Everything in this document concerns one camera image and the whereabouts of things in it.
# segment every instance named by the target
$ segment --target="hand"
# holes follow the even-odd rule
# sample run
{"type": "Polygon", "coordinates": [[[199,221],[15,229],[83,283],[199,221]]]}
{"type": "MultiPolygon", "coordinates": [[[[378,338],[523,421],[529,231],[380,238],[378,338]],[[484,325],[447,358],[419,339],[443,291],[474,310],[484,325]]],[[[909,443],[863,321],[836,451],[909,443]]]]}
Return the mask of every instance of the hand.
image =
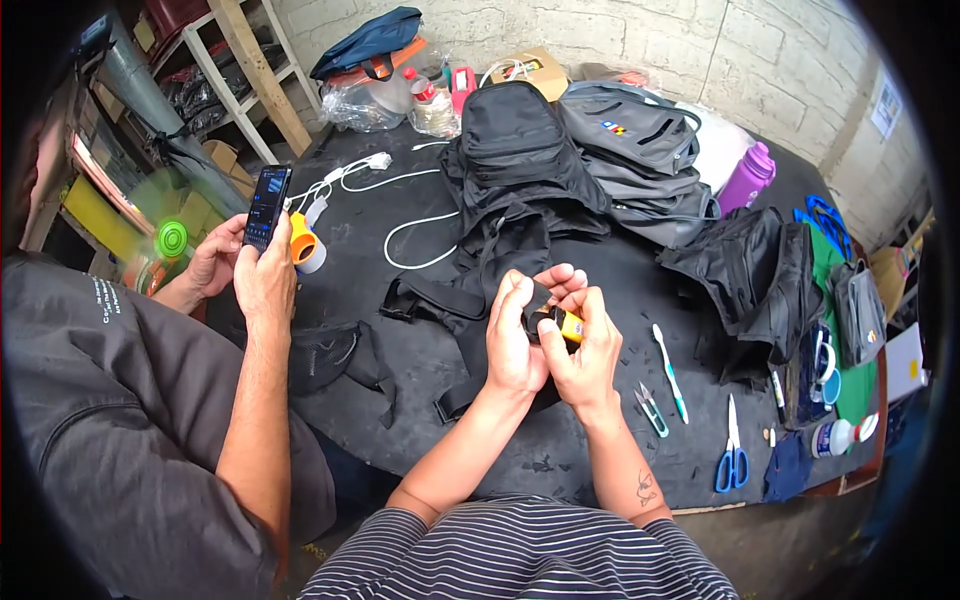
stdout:
{"type": "Polygon", "coordinates": [[[620,395],[613,389],[613,372],[620,356],[623,336],[607,315],[603,292],[598,287],[576,290],[561,307],[584,320],[584,341],[573,354],[549,319],[540,321],[540,346],[560,397],[580,421],[620,415],[620,395]]]}
{"type": "Polygon", "coordinates": [[[194,251],[183,274],[186,289],[196,295],[198,301],[220,294],[233,279],[246,225],[246,213],[235,215],[212,230],[194,251]]]}
{"type": "MultiPolygon", "coordinates": [[[[553,296],[549,304],[563,305],[571,292],[586,287],[587,274],[565,263],[534,276],[534,280],[550,289],[553,296]]],[[[500,281],[493,300],[487,325],[487,387],[496,390],[497,396],[532,399],[546,383],[549,370],[543,352],[531,346],[520,320],[533,294],[533,280],[511,270],[500,281]]]]}
{"type": "Polygon", "coordinates": [[[267,251],[259,256],[256,248],[247,245],[237,257],[233,287],[250,333],[260,326],[290,333],[297,288],[291,232],[290,216],[283,211],[267,251]]]}

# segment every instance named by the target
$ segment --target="person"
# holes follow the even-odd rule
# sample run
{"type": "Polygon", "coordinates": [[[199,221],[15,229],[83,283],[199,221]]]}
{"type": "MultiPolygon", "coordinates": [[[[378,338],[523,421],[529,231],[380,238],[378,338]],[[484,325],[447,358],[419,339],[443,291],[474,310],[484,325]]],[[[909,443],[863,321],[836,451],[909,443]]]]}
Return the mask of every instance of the person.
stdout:
{"type": "Polygon", "coordinates": [[[622,337],[596,287],[551,302],[585,321],[567,353],[550,320],[541,348],[521,326],[533,282],[506,274],[487,329],[487,382],[464,416],[407,473],[387,502],[307,582],[301,599],[737,598],[673,522],[613,389],[622,337]],[[553,375],[587,435],[603,510],[505,495],[466,502],[553,375]]]}
{"type": "MultiPolygon", "coordinates": [[[[291,543],[327,530],[339,499],[321,442],[287,409],[289,217],[262,256],[241,244],[247,215],[227,220],[152,298],[66,269],[17,247],[37,122],[27,177],[4,198],[3,332],[4,380],[44,498],[115,596],[267,598],[291,543]],[[231,282],[245,351],[187,316],[231,282]]],[[[337,464],[362,487],[359,459],[337,464]]]]}

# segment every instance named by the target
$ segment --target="striped shirt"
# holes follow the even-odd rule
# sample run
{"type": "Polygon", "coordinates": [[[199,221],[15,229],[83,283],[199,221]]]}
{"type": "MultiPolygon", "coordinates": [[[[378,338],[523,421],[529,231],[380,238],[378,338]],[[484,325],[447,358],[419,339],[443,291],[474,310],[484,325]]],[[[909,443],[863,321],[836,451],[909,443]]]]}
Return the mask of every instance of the striped shirt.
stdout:
{"type": "Polygon", "coordinates": [[[371,516],[307,582],[308,598],[738,598],[669,519],[637,529],[541,496],[461,504],[427,529],[413,513],[371,516]]]}

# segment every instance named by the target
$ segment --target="red tape dispenser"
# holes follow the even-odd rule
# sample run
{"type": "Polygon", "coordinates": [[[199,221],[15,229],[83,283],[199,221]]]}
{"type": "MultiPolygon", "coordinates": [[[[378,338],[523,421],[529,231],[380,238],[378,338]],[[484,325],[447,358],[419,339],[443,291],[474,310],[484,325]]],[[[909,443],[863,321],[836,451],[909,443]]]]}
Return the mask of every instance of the red tape dispenser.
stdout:
{"type": "Polygon", "coordinates": [[[460,115],[464,113],[464,101],[467,96],[477,88],[477,78],[470,67],[458,66],[450,72],[450,80],[453,109],[460,115]]]}

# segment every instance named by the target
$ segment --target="forearm tattoo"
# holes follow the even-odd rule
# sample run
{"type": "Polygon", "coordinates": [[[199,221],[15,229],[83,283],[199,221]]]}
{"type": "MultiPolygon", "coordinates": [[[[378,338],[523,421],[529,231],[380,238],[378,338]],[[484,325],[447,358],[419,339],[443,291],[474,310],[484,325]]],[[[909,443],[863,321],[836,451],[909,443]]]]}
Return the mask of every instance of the forearm tattoo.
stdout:
{"type": "Polygon", "coordinates": [[[656,492],[646,491],[654,485],[654,474],[651,472],[644,476],[643,471],[641,471],[640,475],[636,478],[636,482],[636,497],[640,499],[640,506],[646,506],[651,500],[657,497],[656,492]]]}

